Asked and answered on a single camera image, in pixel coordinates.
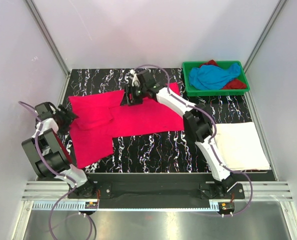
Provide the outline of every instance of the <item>blue cloth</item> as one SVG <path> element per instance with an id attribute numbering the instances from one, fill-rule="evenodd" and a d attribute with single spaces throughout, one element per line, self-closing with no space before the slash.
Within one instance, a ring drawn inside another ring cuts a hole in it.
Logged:
<path id="1" fill-rule="evenodd" d="M 241 67 L 233 63 L 229 69 L 218 66 L 203 65 L 193 67 L 189 73 L 189 84 L 199 90 L 220 90 L 241 74 Z"/>

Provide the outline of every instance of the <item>dark red cloth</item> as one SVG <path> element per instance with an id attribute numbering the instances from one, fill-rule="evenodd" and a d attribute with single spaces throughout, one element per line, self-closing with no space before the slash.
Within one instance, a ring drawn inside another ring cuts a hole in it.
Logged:
<path id="1" fill-rule="evenodd" d="M 219 66 L 217 62 L 214 60 L 210 60 L 206 63 L 203 63 L 199 67 L 202 67 L 203 65 L 213 65 L 217 67 Z M 246 88 L 247 88 L 247 85 L 244 82 L 235 78 L 232 81 L 228 82 L 222 89 L 246 89 Z"/>
<path id="2" fill-rule="evenodd" d="M 177 83 L 170 88 L 180 94 Z M 184 129 L 183 119 L 167 106 L 149 98 L 143 104 L 120 106 L 123 95 L 120 90 L 69 97 L 78 115 L 70 126 L 78 168 L 113 154 L 113 138 Z"/>

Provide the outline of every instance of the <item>white wall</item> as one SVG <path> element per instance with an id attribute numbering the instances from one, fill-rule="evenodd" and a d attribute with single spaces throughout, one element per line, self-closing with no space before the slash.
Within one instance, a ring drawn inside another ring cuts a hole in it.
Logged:
<path id="1" fill-rule="evenodd" d="M 18 100 L 57 103 L 65 77 L 23 0 L 0 0 L 0 240 L 11 239 L 35 173 L 21 147 L 35 120 Z"/>
<path id="2" fill-rule="evenodd" d="M 69 68 L 245 63 L 278 0 L 34 0 Z"/>
<path id="3" fill-rule="evenodd" d="M 247 79 L 278 176 L 297 208 L 297 0 L 286 4 Z"/>

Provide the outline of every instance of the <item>marble pattern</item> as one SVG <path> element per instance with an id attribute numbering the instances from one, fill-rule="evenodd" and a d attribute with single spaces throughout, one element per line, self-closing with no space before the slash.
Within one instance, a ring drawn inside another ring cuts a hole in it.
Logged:
<path id="1" fill-rule="evenodd" d="M 157 81 L 166 83 L 165 74 L 150 69 Z M 193 103 L 203 103 L 216 123 L 251 122 L 244 96 L 187 97 L 181 68 L 167 68 L 171 82 L 180 84 L 180 94 Z M 121 90 L 128 82 L 130 69 L 74 69 L 71 72 L 63 105 L 71 108 L 68 96 L 86 96 Z M 69 135 L 63 137 L 74 155 Z M 202 153 L 185 139 L 184 131 L 157 132 L 113 139 L 114 154 L 85 168 L 87 173 L 201 173 L 209 172 Z"/>

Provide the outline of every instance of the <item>black marble table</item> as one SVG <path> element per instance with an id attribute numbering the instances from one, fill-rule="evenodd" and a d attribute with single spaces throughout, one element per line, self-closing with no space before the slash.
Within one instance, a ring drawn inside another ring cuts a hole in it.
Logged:
<path id="1" fill-rule="evenodd" d="M 157 81 L 166 83 L 165 74 L 150 69 Z M 244 96 L 187 97 L 181 68 L 166 68 L 171 82 L 177 82 L 180 94 L 193 103 L 203 103 L 216 123 L 251 122 Z M 128 82 L 130 69 L 73 69 L 66 89 L 63 105 L 72 108 L 69 96 L 86 96 L 121 90 Z M 63 141 L 74 155 L 69 135 Z M 193 142 L 185 139 L 184 131 L 156 132 L 152 134 L 118 137 L 113 139 L 114 154 L 85 168 L 87 173 L 203 173 L 209 167 L 203 154 Z"/>

